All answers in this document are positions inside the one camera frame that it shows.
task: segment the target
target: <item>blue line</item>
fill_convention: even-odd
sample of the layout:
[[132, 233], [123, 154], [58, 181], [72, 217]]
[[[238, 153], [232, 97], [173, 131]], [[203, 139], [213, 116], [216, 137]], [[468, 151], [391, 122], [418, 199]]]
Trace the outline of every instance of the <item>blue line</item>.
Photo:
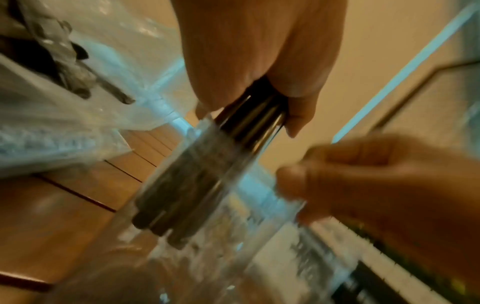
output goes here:
[[350, 132], [365, 116], [367, 116], [388, 94], [390, 94], [402, 81], [415, 71], [423, 61], [433, 54], [445, 41], [455, 34], [477, 11], [477, 3], [465, 7], [444, 29], [424, 47], [387, 85], [380, 90], [355, 116], [344, 125], [333, 137], [336, 143]]

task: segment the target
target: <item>hand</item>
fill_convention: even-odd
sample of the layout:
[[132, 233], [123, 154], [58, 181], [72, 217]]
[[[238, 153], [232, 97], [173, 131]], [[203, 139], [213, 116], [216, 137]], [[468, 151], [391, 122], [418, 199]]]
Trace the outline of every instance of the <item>hand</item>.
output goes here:
[[[206, 111], [267, 74], [290, 97], [291, 137], [314, 116], [337, 58], [347, 0], [172, 0], [191, 85]], [[197, 115], [205, 110], [197, 108]]]
[[311, 148], [277, 172], [307, 205], [299, 221], [333, 215], [440, 273], [480, 288], [480, 162], [398, 135]]

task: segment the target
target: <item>wooden table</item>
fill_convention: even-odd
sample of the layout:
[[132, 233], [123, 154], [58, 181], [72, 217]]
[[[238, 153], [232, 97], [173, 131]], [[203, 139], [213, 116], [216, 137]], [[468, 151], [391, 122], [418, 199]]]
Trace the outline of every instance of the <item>wooden table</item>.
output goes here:
[[171, 126], [126, 131], [131, 153], [89, 168], [0, 180], [0, 302], [27, 304], [83, 250], [182, 139]]

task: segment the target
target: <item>human hand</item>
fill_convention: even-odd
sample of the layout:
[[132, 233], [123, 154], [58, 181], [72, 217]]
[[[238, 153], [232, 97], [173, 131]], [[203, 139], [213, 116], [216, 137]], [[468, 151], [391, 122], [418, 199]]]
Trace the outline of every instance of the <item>human hand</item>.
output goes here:
[[360, 222], [409, 258], [476, 288], [479, 185], [479, 161], [385, 134], [313, 147], [277, 172], [280, 194], [307, 201], [300, 222]]
[[314, 116], [342, 40], [347, 0], [171, 0], [191, 85], [203, 107], [237, 99], [267, 75], [289, 97], [291, 137]]

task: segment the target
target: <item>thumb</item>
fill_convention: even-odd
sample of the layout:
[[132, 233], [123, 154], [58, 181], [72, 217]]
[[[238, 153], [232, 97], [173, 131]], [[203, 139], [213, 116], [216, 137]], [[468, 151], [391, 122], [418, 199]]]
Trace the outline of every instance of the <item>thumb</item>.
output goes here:
[[355, 213], [374, 207], [392, 170], [387, 166], [352, 166], [302, 161], [280, 168], [277, 190], [287, 199], [307, 201], [300, 220], [311, 222], [333, 213]]

